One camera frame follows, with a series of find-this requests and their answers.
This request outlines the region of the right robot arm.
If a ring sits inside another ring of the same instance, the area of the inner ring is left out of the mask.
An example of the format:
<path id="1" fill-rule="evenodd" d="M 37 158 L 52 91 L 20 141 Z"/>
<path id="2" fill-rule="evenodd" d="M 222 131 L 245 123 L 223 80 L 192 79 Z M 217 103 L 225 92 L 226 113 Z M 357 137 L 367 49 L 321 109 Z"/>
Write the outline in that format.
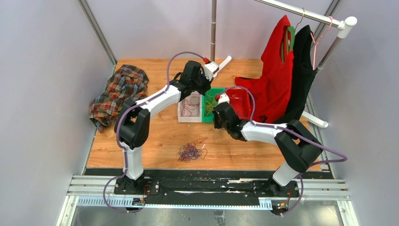
<path id="1" fill-rule="evenodd" d="M 275 196 L 283 195 L 288 183 L 305 173 L 323 151 L 321 143 L 298 120 L 283 124 L 251 122 L 240 119 L 227 102 L 218 104 L 212 113 L 214 127 L 226 130 L 233 139 L 258 141 L 279 148 L 284 163 L 273 173 L 269 183 L 269 190 Z"/>

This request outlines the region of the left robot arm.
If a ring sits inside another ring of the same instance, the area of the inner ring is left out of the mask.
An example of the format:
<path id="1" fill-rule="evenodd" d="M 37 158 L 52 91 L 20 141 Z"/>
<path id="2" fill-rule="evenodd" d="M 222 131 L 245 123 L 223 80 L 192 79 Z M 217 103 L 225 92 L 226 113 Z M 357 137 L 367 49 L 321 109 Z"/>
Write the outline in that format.
<path id="1" fill-rule="evenodd" d="M 123 103 L 114 129 L 117 144 L 124 156 L 123 175 L 117 179 L 121 189 L 140 194 L 145 187 L 142 147 L 149 136 L 152 117 L 193 92 L 205 95 L 218 70 L 219 65 L 214 61 L 202 65 L 189 60 L 183 71 L 177 73 L 160 91 L 136 102 L 129 100 Z"/>

